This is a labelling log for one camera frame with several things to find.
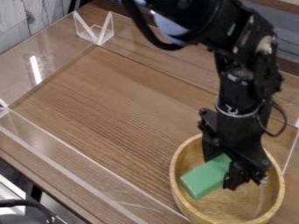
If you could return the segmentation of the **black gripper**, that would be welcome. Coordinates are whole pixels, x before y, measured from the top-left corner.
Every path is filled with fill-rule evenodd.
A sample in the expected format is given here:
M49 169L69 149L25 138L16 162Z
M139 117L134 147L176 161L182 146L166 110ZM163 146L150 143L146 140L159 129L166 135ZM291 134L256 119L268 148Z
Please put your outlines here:
M262 145L271 108L263 106L250 116L234 117L208 108L199 110L199 129L206 161L222 153L231 159L224 175L223 188L235 191L239 186L254 181L259 186L267 178L272 162Z

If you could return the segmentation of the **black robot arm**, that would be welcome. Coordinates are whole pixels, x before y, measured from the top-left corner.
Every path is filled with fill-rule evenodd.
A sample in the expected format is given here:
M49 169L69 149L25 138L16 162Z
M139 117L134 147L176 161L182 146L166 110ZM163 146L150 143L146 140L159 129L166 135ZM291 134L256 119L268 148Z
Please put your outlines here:
M262 184L272 166L262 136L283 75L276 63L276 32L268 20L239 0L120 0L139 31L158 48L176 51L203 44L214 52L219 75L215 109L199 111L203 155L230 157L223 187Z

